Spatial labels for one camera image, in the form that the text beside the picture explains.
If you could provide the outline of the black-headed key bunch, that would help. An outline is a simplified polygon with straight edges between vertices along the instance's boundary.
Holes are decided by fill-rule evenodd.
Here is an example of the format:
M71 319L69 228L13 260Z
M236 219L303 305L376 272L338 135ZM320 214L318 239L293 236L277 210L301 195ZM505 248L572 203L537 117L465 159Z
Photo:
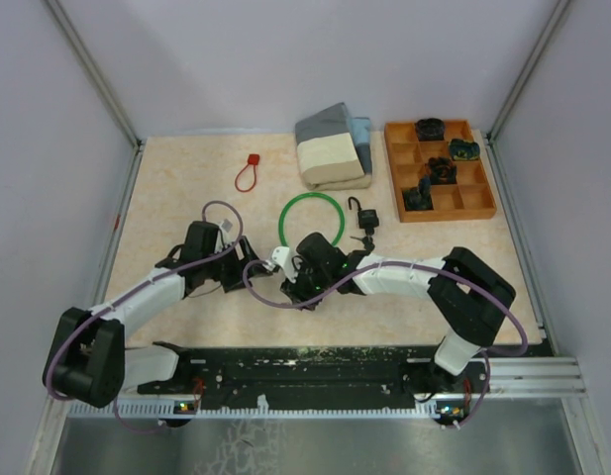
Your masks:
M353 239L358 240L362 244L365 251L373 252L375 249L373 235L374 235L373 229L365 229L364 235L362 237L353 237Z

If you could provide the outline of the green cable lock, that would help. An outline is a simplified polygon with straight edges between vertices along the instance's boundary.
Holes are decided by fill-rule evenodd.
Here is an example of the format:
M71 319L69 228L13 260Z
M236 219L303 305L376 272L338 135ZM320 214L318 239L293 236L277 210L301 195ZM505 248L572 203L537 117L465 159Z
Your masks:
M305 192L285 203L276 229L283 246L289 246L289 238L303 236L307 227L322 232L332 245L338 245L345 236L346 225L346 214L337 199L321 192Z

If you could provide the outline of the red cable seal lock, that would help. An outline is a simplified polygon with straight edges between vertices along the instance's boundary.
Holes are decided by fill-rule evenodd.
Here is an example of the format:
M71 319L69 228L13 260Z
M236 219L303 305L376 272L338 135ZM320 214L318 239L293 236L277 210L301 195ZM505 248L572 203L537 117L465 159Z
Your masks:
M246 164L238 172L234 180L235 189L239 193L249 193L256 188L257 185L257 169L260 163L260 155L251 153Z

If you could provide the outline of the black Kaijing padlock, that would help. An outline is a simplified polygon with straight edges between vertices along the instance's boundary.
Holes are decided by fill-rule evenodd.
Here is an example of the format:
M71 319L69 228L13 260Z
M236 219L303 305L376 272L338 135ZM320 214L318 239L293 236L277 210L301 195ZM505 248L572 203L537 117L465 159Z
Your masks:
M351 210L356 207L357 225L367 235L372 236L375 229L379 226L380 221L375 209L364 209L361 206L358 198L350 196L348 198L348 207Z

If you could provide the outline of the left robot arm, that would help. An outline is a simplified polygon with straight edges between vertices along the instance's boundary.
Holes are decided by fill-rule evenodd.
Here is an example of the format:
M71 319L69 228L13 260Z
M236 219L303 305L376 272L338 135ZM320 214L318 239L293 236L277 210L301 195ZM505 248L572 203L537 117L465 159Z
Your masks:
M157 343L130 349L127 339L208 281L224 292L243 288L244 267L256 258L248 238L230 239L225 224L191 223L184 242L132 289L89 309L63 312L42 376L49 394L104 408L151 382L175 393L187 390L194 369L180 360L178 348Z

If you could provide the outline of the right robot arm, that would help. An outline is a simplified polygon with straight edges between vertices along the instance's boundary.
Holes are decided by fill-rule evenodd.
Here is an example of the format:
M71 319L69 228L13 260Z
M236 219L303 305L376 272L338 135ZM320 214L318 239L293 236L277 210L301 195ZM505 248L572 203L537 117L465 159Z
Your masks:
M430 368L432 383L445 392L456 389L469 361L494 343L516 297L511 284L460 246L445 257L412 261L367 250L343 253L312 233L294 250L277 247L270 262L285 275L281 292L306 310L314 310L328 292L432 301L450 327Z

